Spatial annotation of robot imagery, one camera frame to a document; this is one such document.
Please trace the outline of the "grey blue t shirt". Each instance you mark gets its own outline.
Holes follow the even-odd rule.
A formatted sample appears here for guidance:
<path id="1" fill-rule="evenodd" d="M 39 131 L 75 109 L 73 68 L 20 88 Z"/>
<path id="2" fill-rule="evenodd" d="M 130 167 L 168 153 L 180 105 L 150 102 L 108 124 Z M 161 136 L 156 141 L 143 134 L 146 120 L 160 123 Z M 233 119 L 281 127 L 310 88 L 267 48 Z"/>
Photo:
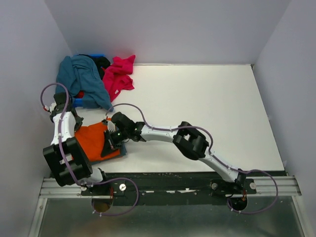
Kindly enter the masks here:
<path id="1" fill-rule="evenodd" d="M 125 146 L 125 143 L 123 142 L 122 144 L 121 144 L 121 148 L 120 148 L 120 157 L 123 157 L 123 156 L 125 156 L 126 155 L 126 153 L 127 153 L 127 151 L 126 151 L 126 146 Z"/>

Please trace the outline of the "orange t shirt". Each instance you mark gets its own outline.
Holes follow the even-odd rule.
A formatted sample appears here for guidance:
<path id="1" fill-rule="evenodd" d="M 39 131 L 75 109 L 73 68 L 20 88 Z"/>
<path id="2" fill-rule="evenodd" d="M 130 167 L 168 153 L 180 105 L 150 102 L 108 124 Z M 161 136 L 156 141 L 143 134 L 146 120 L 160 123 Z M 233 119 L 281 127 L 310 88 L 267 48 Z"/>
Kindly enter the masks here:
<path id="1" fill-rule="evenodd" d="M 105 130 L 107 130 L 107 126 L 102 122 L 99 122 L 89 126 L 82 126 L 78 131 L 75 132 L 75 137 L 90 162 L 99 162 L 122 156 L 120 150 L 112 151 L 109 155 L 104 157 L 101 156 L 105 142 Z"/>

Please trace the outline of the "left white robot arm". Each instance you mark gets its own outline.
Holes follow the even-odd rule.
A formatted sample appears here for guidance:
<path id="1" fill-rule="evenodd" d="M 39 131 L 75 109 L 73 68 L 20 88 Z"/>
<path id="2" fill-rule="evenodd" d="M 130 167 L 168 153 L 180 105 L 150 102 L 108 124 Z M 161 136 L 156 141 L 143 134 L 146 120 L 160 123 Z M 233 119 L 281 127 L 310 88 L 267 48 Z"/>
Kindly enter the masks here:
<path id="1" fill-rule="evenodd" d="M 78 116 L 72 100 L 66 93 L 54 95 L 55 102 L 50 107 L 50 119 L 54 123 L 54 136 L 50 146 L 43 149 L 44 158 L 59 186 L 78 184 L 92 186 L 104 195 L 109 191 L 105 173 L 93 168 L 75 132 L 82 126 L 83 118 Z"/>

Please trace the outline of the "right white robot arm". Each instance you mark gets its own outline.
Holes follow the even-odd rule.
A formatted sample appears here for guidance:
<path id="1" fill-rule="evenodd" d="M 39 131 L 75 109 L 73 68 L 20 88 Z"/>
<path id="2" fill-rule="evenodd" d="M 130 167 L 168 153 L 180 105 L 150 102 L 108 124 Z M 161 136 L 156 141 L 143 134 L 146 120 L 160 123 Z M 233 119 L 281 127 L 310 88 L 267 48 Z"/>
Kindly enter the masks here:
<path id="1" fill-rule="evenodd" d="M 191 160 L 199 160 L 217 172 L 227 184 L 228 190 L 234 194 L 245 188 L 246 174 L 228 163 L 219 159 L 212 151 L 213 140 L 207 141 L 201 133 L 201 127 L 192 126 L 188 122 L 181 122 L 179 126 L 154 127 L 145 120 L 134 122 L 121 112 L 115 113 L 111 122 L 115 130 L 104 131 L 104 145 L 101 156 L 119 150 L 124 140 L 134 142 L 161 141 L 172 143 L 181 154 Z"/>

